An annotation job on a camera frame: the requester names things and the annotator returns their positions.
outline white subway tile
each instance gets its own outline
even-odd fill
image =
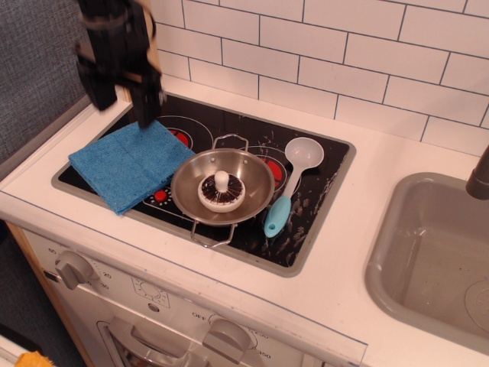
[[[221,39],[194,31],[157,24],[157,47],[159,50],[221,63]]]
[[[420,141],[428,116],[360,99],[339,96],[336,119]]]
[[[345,64],[439,83],[448,56],[446,51],[350,34]]]
[[[345,54],[346,32],[261,17],[260,45],[341,63]]]
[[[303,19],[303,0],[221,0],[221,6],[291,21]]]
[[[307,0],[304,22],[397,39],[404,5],[377,0]]]
[[[489,57],[489,19],[408,6],[400,40]]]
[[[466,14],[480,15],[489,18],[489,1],[488,0],[468,0],[465,7]]]
[[[333,119],[336,99],[333,93],[260,77],[261,101]]]
[[[151,0],[151,14],[158,23],[183,28],[181,0]]]
[[[258,75],[190,59],[192,81],[231,93],[258,98]]]
[[[250,44],[222,40],[224,65],[289,82],[297,81],[299,57]]]
[[[479,125],[489,97],[392,76],[384,104]]]
[[[442,84],[489,95],[489,60],[450,55]]]
[[[387,75],[301,57],[299,84],[373,102],[382,102],[387,85]]]
[[[165,51],[158,51],[160,67],[163,74],[176,76],[180,79],[190,80],[189,58]]]
[[[450,11],[464,11],[466,0],[388,0],[390,2],[400,2],[402,4],[420,5],[427,8],[450,10]]]
[[[187,29],[258,44],[259,15],[189,1],[183,10]]]
[[[423,142],[480,157],[489,145],[489,130],[430,117]]]

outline sink basin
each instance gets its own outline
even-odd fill
[[[489,201],[465,183],[432,173],[400,181],[365,280],[392,317],[489,355]]]

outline blue towel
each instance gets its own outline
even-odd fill
[[[161,187],[194,153],[159,122],[137,122],[69,156],[71,165],[121,215]]]

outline black cooktop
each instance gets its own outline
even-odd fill
[[[343,141],[260,121],[175,96],[167,97],[161,111],[158,122],[166,126],[195,153],[211,149],[214,139],[231,133],[249,140],[248,151],[264,160],[274,174],[275,192],[270,205],[263,212],[238,224],[233,240],[228,245],[228,250],[231,250],[229,253],[258,266],[267,267],[270,263],[272,268],[296,268],[299,253],[304,252],[301,256],[305,258],[305,252],[308,251],[304,248],[310,247],[315,232],[325,220],[335,192],[338,190],[339,181],[344,177],[355,149]],[[104,135],[135,121],[135,114],[130,110]],[[303,173],[292,196],[292,213],[285,228],[275,238],[267,239],[263,231],[267,211],[281,195],[292,171],[292,165],[285,158],[284,150],[290,140],[299,136],[318,141],[324,149],[324,160],[317,168]],[[240,149],[243,148],[243,142],[226,138],[219,141],[217,148]],[[85,198],[89,193],[88,198],[94,196],[99,199],[95,191],[71,166],[62,169],[55,180],[60,184],[56,185],[57,187],[75,187],[76,190],[69,190],[69,192],[82,191]],[[138,219],[150,225],[187,239],[190,237],[193,220],[182,214],[176,207],[171,197],[170,185],[149,196],[125,215],[130,216],[132,213],[137,213]],[[229,227],[199,224],[196,233],[208,239],[210,243],[218,242],[228,238]]]

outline stainless steel pot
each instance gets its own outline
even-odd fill
[[[235,137],[245,142],[244,150],[216,148],[218,140]],[[246,188],[243,203],[228,213],[215,213],[205,208],[199,200],[200,182],[215,174],[226,171],[238,177]],[[248,140],[236,135],[224,135],[216,140],[209,151],[203,151],[178,168],[171,181],[171,193],[176,206],[194,220],[191,239],[204,247],[217,247],[231,242],[235,227],[240,222],[256,216],[270,202],[275,188],[274,176],[270,168],[257,156],[248,152]],[[207,244],[196,238],[196,226],[231,226],[227,240]]]

